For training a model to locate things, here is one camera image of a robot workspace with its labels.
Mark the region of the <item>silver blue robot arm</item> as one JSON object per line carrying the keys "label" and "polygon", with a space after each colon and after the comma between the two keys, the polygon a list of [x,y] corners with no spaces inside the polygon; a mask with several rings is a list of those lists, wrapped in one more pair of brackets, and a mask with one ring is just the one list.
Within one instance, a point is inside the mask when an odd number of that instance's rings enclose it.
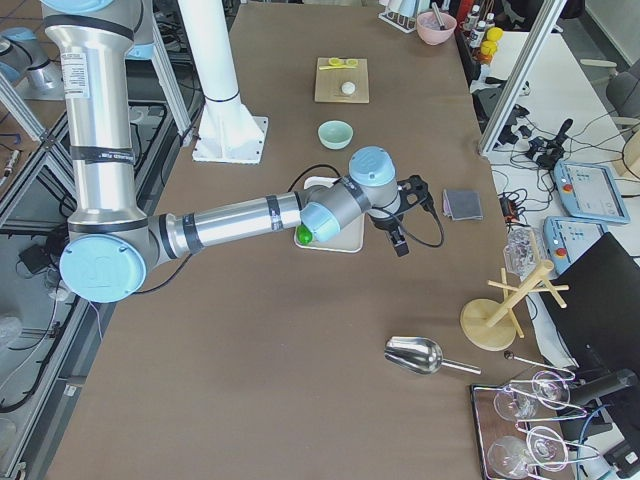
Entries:
{"label": "silver blue robot arm", "polygon": [[59,269],[98,303],[134,294],[157,266],[204,248],[301,227],[325,242],[362,215],[394,233],[408,188],[389,154],[364,147],[328,187],[268,195],[182,216],[149,216],[137,204],[126,56],[144,46],[153,18],[144,1],[46,1],[47,35],[60,51],[76,210]]}

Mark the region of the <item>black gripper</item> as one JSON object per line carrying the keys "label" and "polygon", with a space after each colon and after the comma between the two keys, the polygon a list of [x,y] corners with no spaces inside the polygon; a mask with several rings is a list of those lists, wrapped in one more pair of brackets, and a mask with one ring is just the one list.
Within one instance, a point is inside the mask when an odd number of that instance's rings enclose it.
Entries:
{"label": "black gripper", "polygon": [[403,257],[409,254],[409,246],[404,240],[404,234],[400,226],[403,216],[403,213],[389,214],[380,209],[374,208],[369,211],[369,217],[371,218],[374,226],[387,234],[387,237],[392,243],[394,251],[398,257]]}

